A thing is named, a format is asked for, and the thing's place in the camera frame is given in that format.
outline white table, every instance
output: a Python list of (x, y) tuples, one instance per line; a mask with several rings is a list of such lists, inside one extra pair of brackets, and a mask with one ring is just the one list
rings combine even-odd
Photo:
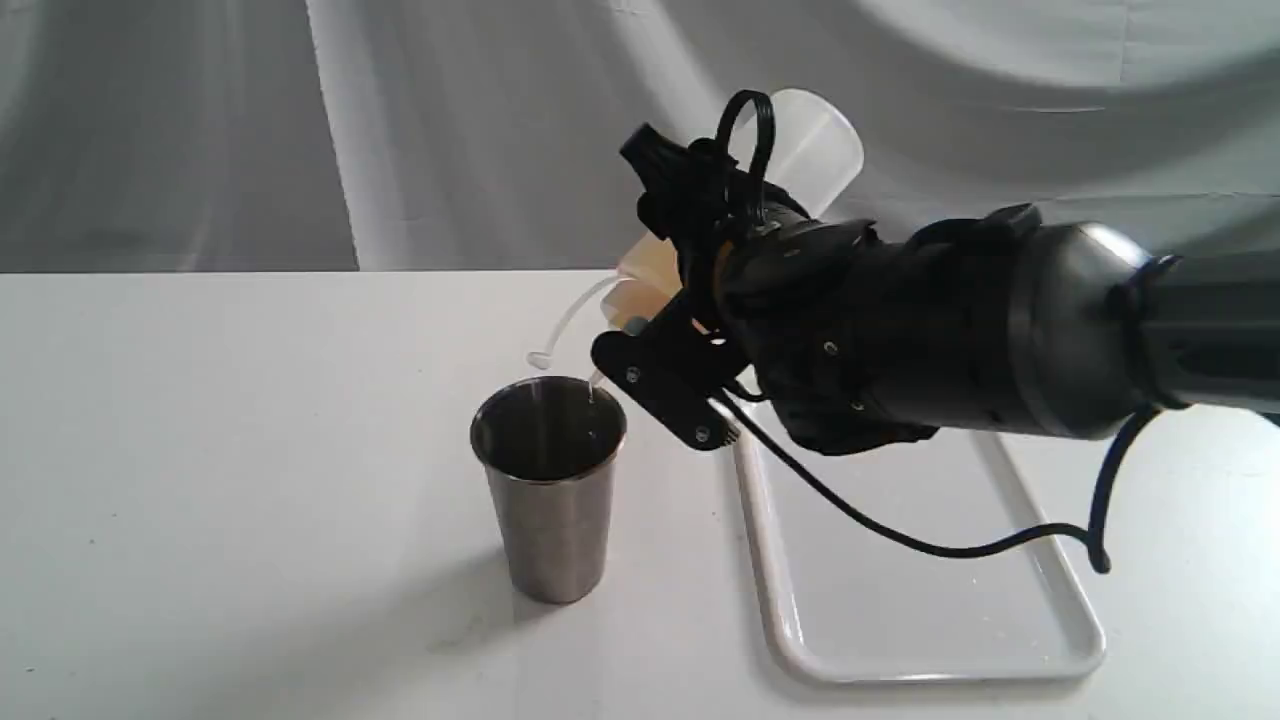
[[(792, 679), (728, 455), (631, 405), (604, 583), (513, 596), (467, 423), (598, 277), (0, 278), (0, 717), (1280, 716), (1280, 434), (1243, 413), (1132, 452), (1080, 684)], [(1083, 520), (1101, 446), (1011, 447)]]

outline robotic hand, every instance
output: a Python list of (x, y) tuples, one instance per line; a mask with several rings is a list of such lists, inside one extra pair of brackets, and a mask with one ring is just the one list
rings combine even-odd
[[(744, 172), (728, 141), (748, 102), (758, 142)], [(675, 245), (684, 288), (641, 332), (598, 337), (591, 357), (690, 447), (736, 438), (716, 401), (840, 510), (902, 544), (982, 557), (1066, 534), (1105, 573), (1111, 482), (1151, 418), (1197, 402), (1280, 411), (1280, 252), (1152, 258), (1106, 225), (1044, 225), (1032, 205), (886, 243), (873, 222), (822, 223), (765, 182), (773, 135), (768, 96), (742, 91), (714, 138), (684, 147), (643, 126), (622, 147), (645, 188), (640, 219)], [(735, 379), (748, 365), (760, 396)], [(948, 548), (850, 507), (730, 395), (771, 401), (791, 438), (824, 455), (942, 427), (1120, 433), (1088, 529), (1050, 524)]]

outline metal cup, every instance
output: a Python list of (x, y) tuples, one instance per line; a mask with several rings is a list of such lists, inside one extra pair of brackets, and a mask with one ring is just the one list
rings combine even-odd
[(509, 384), (476, 413), (471, 447), (489, 475), (511, 582), (529, 597), (573, 602), (604, 575), (626, 430), (618, 401), (577, 378)]

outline white tray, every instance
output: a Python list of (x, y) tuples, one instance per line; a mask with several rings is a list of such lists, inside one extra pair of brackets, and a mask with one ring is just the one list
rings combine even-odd
[[(772, 410), (754, 415), (855, 507), (923, 539), (979, 544), (1043, 521), (998, 436), (942, 430), (822, 457), (791, 443)], [(797, 671), (826, 683), (1053, 679), (1102, 661), (1102, 628), (1060, 541), (929, 557), (842, 515), (750, 433), (736, 460), (765, 625)]]

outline metal cylinder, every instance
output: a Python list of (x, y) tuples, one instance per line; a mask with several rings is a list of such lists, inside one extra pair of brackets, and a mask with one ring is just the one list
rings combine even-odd
[(471, 447), (507, 552), (529, 597), (575, 602), (600, 582), (609, 537), (622, 406), (586, 380), (539, 377), (507, 386), (471, 421)]

